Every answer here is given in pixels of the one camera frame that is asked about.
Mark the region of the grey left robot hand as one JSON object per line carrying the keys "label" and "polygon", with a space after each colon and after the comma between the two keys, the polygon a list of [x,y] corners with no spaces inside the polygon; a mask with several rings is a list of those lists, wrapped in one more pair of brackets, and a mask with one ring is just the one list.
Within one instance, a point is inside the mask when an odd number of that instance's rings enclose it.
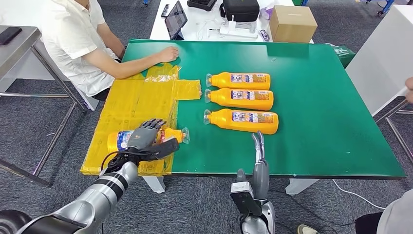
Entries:
{"label": "grey left robot hand", "polygon": [[141,125],[136,128],[127,142],[126,149],[128,151],[142,150],[151,146],[156,140],[158,131],[163,125],[166,124],[166,121],[159,118],[152,118],[144,121]]}

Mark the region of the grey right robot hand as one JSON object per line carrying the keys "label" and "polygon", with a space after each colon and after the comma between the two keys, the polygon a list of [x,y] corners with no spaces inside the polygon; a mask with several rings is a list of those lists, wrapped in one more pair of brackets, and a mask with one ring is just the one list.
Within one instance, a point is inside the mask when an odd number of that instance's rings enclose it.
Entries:
{"label": "grey right robot hand", "polygon": [[264,137],[261,131],[252,133],[255,145],[255,165],[252,174],[250,190],[253,192],[253,198],[258,201],[267,200],[269,188],[269,166],[265,159]]}

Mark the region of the standing person's hand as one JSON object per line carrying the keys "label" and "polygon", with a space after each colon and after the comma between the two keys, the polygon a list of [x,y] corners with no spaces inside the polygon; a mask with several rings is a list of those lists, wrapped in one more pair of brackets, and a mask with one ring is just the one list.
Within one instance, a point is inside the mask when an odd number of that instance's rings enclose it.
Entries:
{"label": "standing person's hand", "polygon": [[407,93],[405,95],[406,100],[409,103],[413,104],[413,77],[410,77],[410,78],[406,79],[405,85],[406,85],[406,88],[407,88]]}

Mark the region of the seated person's right hand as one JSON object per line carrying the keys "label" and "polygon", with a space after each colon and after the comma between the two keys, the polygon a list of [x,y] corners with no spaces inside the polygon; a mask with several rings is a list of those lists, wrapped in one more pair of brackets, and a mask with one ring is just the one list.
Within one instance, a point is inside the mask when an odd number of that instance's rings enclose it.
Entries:
{"label": "seated person's right hand", "polygon": [[178,57],[179,49],[176,46],[169,46],[157,53],[157,60],[160,63],[175,61]]}

